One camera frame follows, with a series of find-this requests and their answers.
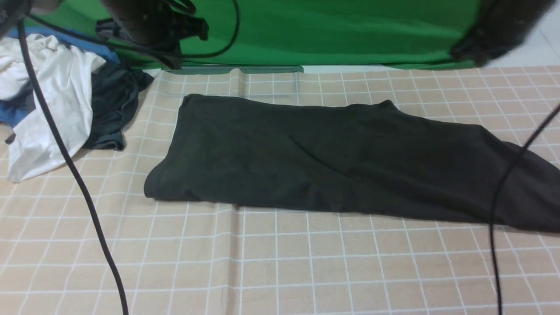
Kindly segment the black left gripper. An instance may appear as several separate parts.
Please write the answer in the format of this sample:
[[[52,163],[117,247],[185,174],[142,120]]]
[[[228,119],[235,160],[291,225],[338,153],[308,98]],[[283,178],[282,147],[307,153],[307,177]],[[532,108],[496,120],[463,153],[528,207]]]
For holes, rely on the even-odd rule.
[[[196,17],[190,0],[102,0],[110,18],[97,20],[100,40],[118,40],[150,50],[149,56],[171,70],[182,68],[181,40],[208,40],[209,26]]]

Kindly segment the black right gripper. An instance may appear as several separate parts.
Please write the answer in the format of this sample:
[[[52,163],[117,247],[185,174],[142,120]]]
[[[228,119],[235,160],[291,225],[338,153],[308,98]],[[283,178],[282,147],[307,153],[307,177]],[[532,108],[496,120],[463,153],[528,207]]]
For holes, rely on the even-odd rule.
[[[457,62],[471,60],[477,67],[483,67],[516,49],[524,40],[524,20],[512,16],[485,17],[450,48],[450,56]]]

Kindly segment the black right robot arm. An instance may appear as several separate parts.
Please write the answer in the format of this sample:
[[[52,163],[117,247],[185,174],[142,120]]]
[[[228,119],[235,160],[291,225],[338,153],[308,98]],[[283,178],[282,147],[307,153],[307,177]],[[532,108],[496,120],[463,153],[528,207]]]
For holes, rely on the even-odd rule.
[[[556,0],[483,0],[476,20],[449,51],[456,62],[477,67],[521,46]]]

